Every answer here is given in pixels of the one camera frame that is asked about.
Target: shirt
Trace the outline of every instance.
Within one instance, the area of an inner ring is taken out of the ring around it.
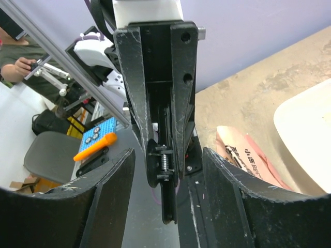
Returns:
[[[5,65],[14,65],[16,60],[20,57],[27,59],[38,60],[46,54],[46,51],[36,43],[30,36],[24,38],[28,41],[28,45],[7,45],[3,44],[0,49],[0,68]],[[61,66],[53,59],[49,60],[47,64],[55,66],[61,70]],[[60,80],[62,83],[68,84],[65,79],[59,76],[53,75],[56,79]],[[40,76],[32,76],[29,80],[23,80],[23,83],[28,87],[46,97],[48,100],[54,104],[58,104],[60,101],[59,89],[53,86],[50,82]]]

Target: pink wire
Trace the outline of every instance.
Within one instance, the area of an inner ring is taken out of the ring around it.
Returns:
[[[176,188],[176,195],[177,195],[178,190],[179,190],[179,185],[180,185],[180,180],[178,180],[178,185],[177,185],[177,188]],[[159,200],[159,199],[156,197],[156,195],[155,195],[155,190],[154,190],[153,188],[151,188],[151,191],[152,191],[152,197],[153,197],[155,203],[156,203],[157,205],[162,205],[161,200]]]

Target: metal spring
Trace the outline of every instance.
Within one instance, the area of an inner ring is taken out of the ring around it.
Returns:
[[[169,170],[169,158],[166,154],[162,154],[161,169],[164,171]]]

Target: black bag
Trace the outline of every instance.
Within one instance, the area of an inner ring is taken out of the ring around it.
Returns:
[[[50,110],[45,110],[32,117],[32,131],[36,135],[46,131],[67,134],[69,127],[70,122],[68,120],[57,118],[55,113]]]

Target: white wall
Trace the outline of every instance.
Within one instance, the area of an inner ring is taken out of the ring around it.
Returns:
[[[36,137],[31,119],[46,109],[41,96],[24,84],[12,89],[0,83],[0,187],[22,181],[29,175],[23,168],[24,156]]]
[[[94,21],[84,0],[12,0],[65,49]],[[207,28],[197,90],[331,25],[331,0],[182,0],[184,17]]]

